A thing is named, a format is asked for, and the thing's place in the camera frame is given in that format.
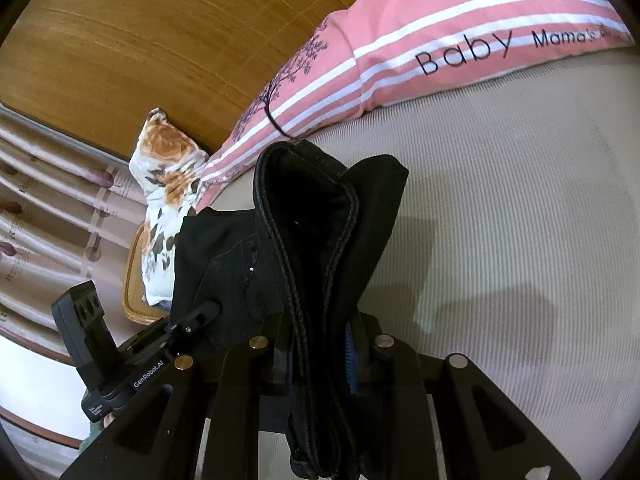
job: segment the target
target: metal screw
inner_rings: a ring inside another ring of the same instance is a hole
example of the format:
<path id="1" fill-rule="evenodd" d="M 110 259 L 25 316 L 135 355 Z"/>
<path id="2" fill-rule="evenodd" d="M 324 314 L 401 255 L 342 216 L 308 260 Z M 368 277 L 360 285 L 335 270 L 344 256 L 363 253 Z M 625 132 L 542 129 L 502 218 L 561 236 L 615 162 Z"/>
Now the metal screw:
<path id="1" fill-rule="evenodd" d="M 261 348 L 266 348 L 269 344 L 269 340 L 265 338 L 263 335 L 257 335 L 249 339 L 249 346 L 254 350 L 259 350 Z"/>
<path id="2" fill-rule="evenodd" d="M 466 366 L 469 364 L 469 361 L 462 354 L 453 354 L 451 357 L 449 357 L 449 364 L 454 368 L 460 368 L 462 370 L 462 368 L 466 368 Z"/>
<path id="3" fill-rule="evenodd" d="M 387 334 L 380 334 L 376 336 L 375 343 L 376 346 L 380 348 L 391 348 L 396 341 Z"/>
<path id="4" fill-rule="evenodd" d="M 193 357 L 190 355 L 181 355 L 175 358 L 174 366 L 178 368 L 178 370 L 188 370 L 193 366 Z"/>

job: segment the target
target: wooden panel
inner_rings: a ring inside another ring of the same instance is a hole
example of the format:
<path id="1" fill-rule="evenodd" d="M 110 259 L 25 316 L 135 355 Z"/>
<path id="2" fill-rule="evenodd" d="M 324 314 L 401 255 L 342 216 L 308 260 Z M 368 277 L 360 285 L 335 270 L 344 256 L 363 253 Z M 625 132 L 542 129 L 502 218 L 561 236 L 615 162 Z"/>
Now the wooden panel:
<path id="1" fill-rule="evenodd" d="M 147 112 L 208 150 L 332 10 L 355 0 L 32 0 L 0 48 L 0 100 L 128 157 Z"/>

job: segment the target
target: white stripe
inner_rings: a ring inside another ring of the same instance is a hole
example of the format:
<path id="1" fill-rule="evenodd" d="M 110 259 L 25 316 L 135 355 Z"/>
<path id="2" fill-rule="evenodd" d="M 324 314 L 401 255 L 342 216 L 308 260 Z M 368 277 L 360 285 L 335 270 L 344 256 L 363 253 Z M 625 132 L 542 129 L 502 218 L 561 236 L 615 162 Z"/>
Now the white stripe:
<path id="1" fill-rule="evenodd" d="M 384 70 L 391 70 L 404 65 L 405 63 L 415 60 L 415 56 L 421 52 L 433 52 L 439 48 L 446 46 L 453 46 L 465 41 L 464 36 L 484 36 L 491 34 L 492 32 L 499 32 L 501 30 L 510 30 L 514 28 L 529 27 L 531 25 L 545 25 L 547 23 L 588 23 L 594 25 L 607 25 L 607 27 L 615 28 L 621 32 L 628 34 L 628 30 L 624 25 L 618 23 L 609 18 L 603 18 L 595 14 L 569 14 L 569 13 L 555 13 L 555 14 L 532 14 L 530 16 L 517 16 L 516 18 L 507 18 L 504 20 L 497 20 L 495 22 L 483 23 L 482 25 L 476 25 L 475 27 L 462 30 L 457 34 L 451 34 L 450 36 L 443 36 L 437 40 L 430 41 L 421 46 L 417 46 L 408 50 L 400 56 L 396 56 L 392 59 L 387 59 L 380 62 L 367 70 L 361 75 L 360 79 L 364 83 L 378 72 Z"/>
<path id="2" fill-rule="evenodd" d="M 435 23 L 448 20 L 452 17 L 459 16 L 460 14 L 463 14 L 465 12 L 470 12 L 472 10 L 483 9 L 486 7 L 493 7 L 493 6 L 497 6 L 497 5 L 501 5 L 509 2 L 523 2 L 523 1 L 527 1 L 527 0 L 471 0 L 469 2 L 465 2 L 464 4 L 459 4 L 459 5 L 450 7 L 449 9 L 440 10 L 438 12 L 435 12 L 423 18 L 419 18 L 418 20 L 415 20 L 414 22 L 411 22 L 405 25 L 394 32 L 390 32 L 389 34 L 385 34 L 384 36 L 377 38 L 372 43 L 369 43 L 367 45 L 357 48 L 354 51 L 355 57 L 350 57 L 349 59 L 340 63 L 340 65 L 338 65 L 334 69 L 323 74 L 319 78 L 309 83 L 304 88 L 300 89 L 298 92 L 292 95 L 292 97 L 284 101 L 278 108 L 276 108 L 271 113 L 271 115 L 274 118 L 277 118 L 280 114 L 288 110 L 295 103 L 297 103 L 301 99 L 311 94 L 311 92 L 315 91 L 321 86 L 324 86 L 326 83 L 338 77 L 339 75 L 342 75 L 344 72 L 346 72 L 350 68 L 355 67 L 356 57 L 361 57 L 368 52 L 373 52 L 374 50 L 382 46 L 385 46 L 389 43 L 393 43 L 394 41 L 400 40 L 401 38 L 404 38 L 407 34 L 410 34 L 411 32 L 415 32 L 420 28 L 427 27 L 428 25 L 434 25 Z M 575 0 L 575 1 L 587 2 L 587 3 L 597 5 L 599 7 L 606 7 L 607 9 L 613 9 L 613 6 L 606 0 Z M 259 132 L 268 124 L 270 124 L 270 122 L 267 118 L 261 120 L 253 128 L 251 128 L 247 133 L 245 133 L 240 139 L 238 139 L 235 143 L 233 143 L 233 145 L 231 145 L 228 148 L 228 150 L 226 150 L 226 152 L 222 153 L 218 158 L 211 161 L 211 163 L 208 164 L 208 166 L 211 167 L 217 164 L 218 162 L 220 162 L 222 159 L 229 156 L 231 153 L 236 151 L 240 146 L 242 146 L 251 137 L 253 137 L 253 135 L 255 135 L 257 132 Z"/>
<path id="3" fill-rule="evenodd" d="M 450 20 L 451 18 L 455 18 L 460 14 L 465 14 L 466 12 L 471 12 L 472 10 L 484 9 L 485 7 L 493 7 L 503 4 L 510 4 L 513 2 L 524 2 L 528 0 L 471 0 L 469 2 L 465 2 L 463 4 L 459 4 L 449 9 L 439 10 L 438 12 L 434 12 L 429 16 L 425 16 L 423 18 L 419 18 L 414 22 L 408 23 L 404 27 L 399 28 L 393 32 L 385 34 L 380 38 L 377 38 L 373 43 L 369 43 L 368 45 L 361 46 L 353 51 L 353 54 L 356 59 L 359 57 L 368 54 L 369 52 L 373 52 L 381 48 L 382 46 L 388 45 L 389 43 L 393 43 L 395 41 L 401 40 L 405 36 L 420 30 L 421 28 L 429 27 L 430 25 L 434 25 L 435 23 L 443 22 L 444 20 Z M 587 2 L 590 4 L 597 5 L 599 7 L 606 7 L 607 9 L 612 9 L 613 6 L 607 0 L 574 0 L 578 2 Z"/>
<path id="4" fill-rule="evenodd" d="M 575 24 L 577 24 L 577 23 L 591 23 L 593 25 L 599 25 L 599 24 L 602 23 L 602 20 L 606 20 L 606 18 L 601 18 L 599 16 L 592 16 L 592 18 L 596 19 L 597 21 L 596 22 L 576 21 L 574 23 Z M 558 23 L 570 23 L 570 22 L 559 21 Z M 621 32 L 628 33 L 628 30 L 626 29 L 626 27 L 624 25 L 618 23 L 618 22 L 612 22 L 611 24 L 609 24 L 609 26 L 611 28 L 615 28 L 616 30 L 620 30 Z M 581 31 L 580 30 L 574 31 L 575 34 L 577 34 L 579 32 L 581 32 Z M 518 36 L 516 38 L 511 38 L 511 43 L 509 45 L 509 48 L 515 48 L 515 47 L 518 47 L 518 46 L 527 46 L 527 45 L 531 45 L 533 43 L 534 43 L 533 36 L 531 34 L 527 34 L 526 36 Z M 489 48 L 491 49 L 492 53 L 504 50 L 504 46 L 499 41 L 490 42 L 489 43 Z M 465 50 L 462 51 L 462 53 L 466 58 L 473 57 L 470 49 L 465 49 Z M 437 59 L 433 59 L 433 61 L 437 63 L 439 70 L 443 69 L 443 68 L 453 68 L 453 67 L 450 67 L 444 61 L 444 57 L 439 57 Z M 491 78 L 499 77 L 500 75 L 507 74 L 509 72 L 514 72 L 515 70 L 519 70 L 520 68 L 522 68 L 522 67 L 500 71 L 500 72 L 494 73 L 493 75 L 485 76 L 482 79 L 491 79 Z M 399 74 L 399 75 L 393 75 L 393 76 L 389 76 L 389 77 L 385 77 L 385 78 L 379 79 L 375 83 L 373 83 L 373 85 L 366 92 L 364 92 L 361 96 L 357 96 L 355 99 L 352 99 L 351 101 L 349 101 L 349 102 L 347 102 L 345 104 L 342 104 L 341 106 L 339 106 L 337 108 L 333 108 L 332 110 L 327 111 L 326 113 L 324 113 L 321 116 L 316 117 L 313 121 L 311 121 L 310 123 L 305 124 L 298 131 L 296 131 L 295 133 L 291 134 L 291 136 L 292 137 L 297 137 L 297 136 L 299 136 L 302 133 L 308 131 L 309 129 L 312 129 L 313 127 L 317 126 L 318 124 L 322 123 L 323 121 L 325 121 L 327 119 L 330 119 L 332 117 L 335 117 L 336 115 L 344 113 L 345 111 L 348 111 L 351 108 L 355 108 L 357 106 L 360 106 L 362 104 L 362 102 L 370 99 L 372 97 L 372 95 L 373 95 L 373 92 L 375 92 L 379 88 L 384 88 L 384 87 L 387 87 L 387 86 L 393 86 L 393 85 L 396 85 L 396 84 L 400 84 L 400 83 L 403 83 L 405 81 L 408 81 L 409 79 L 412 79 L 412 78 L 414 78 L 416 76 L 423 75 L 423 74 L 424 74 L 424 72 L 422 71 L 422 67 L 417 66 L 416 68 L 414 68 L 413 70 L 409 70 L 408 72 L 405 72 L 405 73 L 402 73 L 402 74 Z M 468 84 L 464 84 L 463 86 L 468 86 L 469 84 L 473 84 L 473 83 L 470 82 Z M 292 125 L 293 122 L 295 122 L 295 124 L 298 124 L 301 121 L 301 120 L 298 120 L 298 118 L 300 118 L 303 115 L 305 116 L 304 118 L 306 118 L 306 117 L 309 117 L 310 114 L 307 114 L 306 112 L 301 113 L 300 115 L 298 115 L 297 117 L 295 117 L 291 121 L 289 121 L 289 123 L 285 124 L 283 129 L 289 130 L 289 127 L 290 127 L 290 125 Z M 242 155 L 240 155 L 238 158 L 233 160 L 230 164 L 228 164 L 224 168 L 221 168 L 220 170 L 217 170 L 217 171 L 215 171 L 213 173 L 209 173 L 208 175 L 204 176 L 202 178 L 202 181 L 206 182 L 207 180 L 210 180 L 212 178 L 220 176 L 221 174 L 223 174 L 226 171 L 230 170 L 231 168 L 235 167 L 240 162 L 244 161 L 249 156 L 251 156 L 251 155 L 255 154 L 256 152 L 258 152 L 263 146 L 269 144 L 270 142 L 272 142 L 273 140 L 276 140 L 279 137 L 280 137 L 280 134 L 278 132 L 273 132 L 271 135 L 269 135 L 268 137 L 263 139 L 261 142 L 256 144 L 254 147 L 252 147 L 247 152 L 245 152 Z"/>
<path id="5" fill-rule="evenodd" d="M 305 86 L 303 89 L 293 94 L 289 99 L 284 101 L 278 108 L 276 108 L 271 113 L 271 115 L 274 118 L 276 118 L 285 110 L 287 110 L 288 108 L 292 107 L 295 103 L 300 101 L 300 99 L 305 98 L 306 96 L 311 94 L 311 92 L 317 90 L 321 86 L 324 86 L 326 83 L 328 83 L 332 79 L 335 79 L 339 75 L 342 75 L 344 72 L 346 72 L 350 68 L 353 68 L 354 66 L 356 66 L 356 60 L 353 57 L 350 57 L 347 61 L 340 63 L 340 65 L 338 65 L 336 68 L 329 70 L 329 72 L 321 75 L 318 79 L 315 79 L 314 81 L 309 83 L 307 86 Z M 240 146 L 242 146 L 248 139 L 253 137 L 254 134 L 256 134 L 261 129 L 263 129 L 267 124 L 270 124 L 270 121 L 267 118 L 261 120 L 253 128 L 251 128 L 247 133 L 245 133 L 240 139 L 238 139 L 232 146 L 230 146 L 225 153 L 220 155 L 219 158 L 215 159 L 210 164 L 208 164 L 208 166 L 212 166 L 213 164 L 216 164 L 217 162 L 225 158 L 227 155 L 233 153 Z"/>
<path id="6" fill-rule="evenodd" d="M 518 47 L 518 46 L 527 46 L 527 45 L 531 45 L 534 43 L 533 40 L 533 36 L 531 34 L 527 34 L 526 36 L 518 36 L 517 38 L 511 38 L 511 43 L 509 45 L 509 48 L 514 48 L 514 47 Z M 491 43 L 489 43 L 489 47 L 491 48 L 492 52 L 498 52 L 500 50 L 504 50 L 504 46 L 499 42 L 499 41 L 492 41 Z M 465 56 L 467 59 L 469 57 L 472 57 L 471 54 L 471 50 L 470 49 L 466 49 L 462 51 L 463 56 Z M 444 61 L 444 56 L 443 57 L 439 57 L 437 59 L 433 60 L 434 62 L 437 63 L 438 65 L 438 70 L 443 69 L 443 68 L 455 68 L 455 67 L 451 67 L 449 66 L 445 61 Z M 485 79 L 492 79 L 495 77 L 500 77 L 501 75 L 507 74 L 509 72 L 514 72 L 516 70 L 519 70 L 521 67 L 518 68 L 513 68 L 513 69 L 507 69 L 507 70 L 501 70 L 500 72 L 496 72 L 494 74 L 485 76 L 483 78 L 480 78 L 478 81 L 480 80 L 485 80 Z M 382 79 L 377 80 L 375 83 L 373 83 L 373 85 L 371 85 L 371 88 L 369 88 L 369 90 L 367 90 L 366 92 L 364 92 L 364 94 L 362 95 L 362 101 L 366 101 L 368 99 L 370 99 L 373 95 L 373 92 L 375 92 L 376 90 L 378 90 L 379 88 L 384 88 L 386 86 L 392 86 L 392 85 L 396 85 L 396 84 L 400 84 L 403 83 L 405 81 L 408 81 L 409 79 L 413 79 L 416 76 L 419 75 L 423 75 L 424 72 L 422 71 L 422 67 L 418 66 L 416 68 L 414 68 L 413 70 L 409 70 L 409 72 L 405 72 L 401 75 L 396 75 L 396 76 L 390 76 L 390 77 L 385 77 Z M 469 82 L 469 83 L 464 83 L 461 86 L 468 86 L 473 84 L 474 82 Z M 414 97 L 407 97 L 407 99 L 415 99 L 416 96 Z M 317 126 L 318 124 L 322 123 L 323 121 L 330 119 L 332 117 L 335 117 L 336 115 L 339 115 L 347 110 L 349 110 L 350 108 L 353 108 L 355 106 L 359 106 L 360 105 L 360 98 L 354 99 L 349 101 L 346 104 L 343 104 L 340 107 L 334 108 L 333 110 L 329 110 L 327 113 L 316 117 L 312 122 L 305 124 L 305 126 L 303 126 L 302 128 L 300 128 L 297 132 L 295 132 L 294 134 L 291 134 L 292 137 L 297 137 L 298 135 L 306 132 L 309 129 L 312 129 L 313 127 Z"/>
<path id="7" fill-rule="evenodd" d="M 405 52 L 404 54 L 401 54 L 400 56 L 396 56 L 395 58 L 380 62 L 370 67 L 360 75 L 359 81 L 355 81 L 345 88 L 341 88 L 333 94 L 318 101 L 316 104 L 310 106 L 309 108 L 306 108 L 303 112 L 284 124 L 282 129 L 285 132 L 290 131 L 293 127 L 297 126 L 303 120 L 310 117 L 314 113 L 320 111 L 321 109 L 336 101 L 339 101 L 348 94 L 361 88 L 364 83 L 367 82 L 375 74 L 384 70 L 395 69 L 408 62 L 415 61 L 416 54 L 420 54 L 421 52 L 432 52 L 439 48 L 459 44 L 460 42 L 464 41 L 465 34 L 469 36 L 490 34 L 492 32 L 498 32 L 500 30 L 525 27 L 527 25 L 540 25 L 543 23 L 589 23 L 593 25 L 606 24 L 610 28 L 615 28 L 616 30 L 628 33 L 628 30 L 626 30 L 626 27 L 624 25 L 610 20 L 609 18 L 601 18 L 600 16 L 595 16 L 593 14 L 534 14 L 532 16 L 519 16 L 517 18 L 509 18 L 506 20 L 498 20 L 496 22 L 483 23 L 482 25 L 468 28 L 467 30 L 463 30 L 457 34 L 444 36 L 442 38 L 439 38 L 438 40 L 430 41 L 429 43 L 425 43 L 424 45 L 412 48 L 411 50 Z"/>

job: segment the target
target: pink pillow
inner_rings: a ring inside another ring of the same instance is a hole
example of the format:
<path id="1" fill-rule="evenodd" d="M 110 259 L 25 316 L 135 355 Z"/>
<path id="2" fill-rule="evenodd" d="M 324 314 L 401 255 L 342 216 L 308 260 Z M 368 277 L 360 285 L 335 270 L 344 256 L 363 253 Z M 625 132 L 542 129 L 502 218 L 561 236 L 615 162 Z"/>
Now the pink pillow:
<path id="1" fill-rule="evenodd" d="M 277 140 L 380 105 L 632 44 L 607 0 L 357 0 L 329 14 L 242 114 L 207 163 L 196 210 Z"/>

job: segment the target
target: tree print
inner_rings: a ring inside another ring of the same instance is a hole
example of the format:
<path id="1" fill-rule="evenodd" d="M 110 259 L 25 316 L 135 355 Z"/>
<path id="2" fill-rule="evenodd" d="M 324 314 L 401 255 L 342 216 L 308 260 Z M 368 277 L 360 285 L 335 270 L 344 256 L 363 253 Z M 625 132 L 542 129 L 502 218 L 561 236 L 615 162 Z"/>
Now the tree print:
<path id="1" fill-rule="evenodd" d="M 236 126 L 234 126 L 234 129 L 231 131 L 231 138 L 233 140 L 238 140 L 242 136 L 249 121 L 251 121 L 253 116 L 260 110 L 264 110 L 264 113 L 276 130 L 284 137 L 291 138 L 291 136 L 283 131 L 271 115 L 271 103 L 279 97 L 282 83 L 285 81 L 293 83 L 300 73 L 307 75 L 318 54 L 329 47 L 326 41 L 320 40 L 319 32 L 325 29 L 326 18 L 320 26 L 316 28 L 316 33 L 278 70 L 273 79 L 262 89 L 260 95 L 252 101 L 251 105 L 240 116 Z"/>

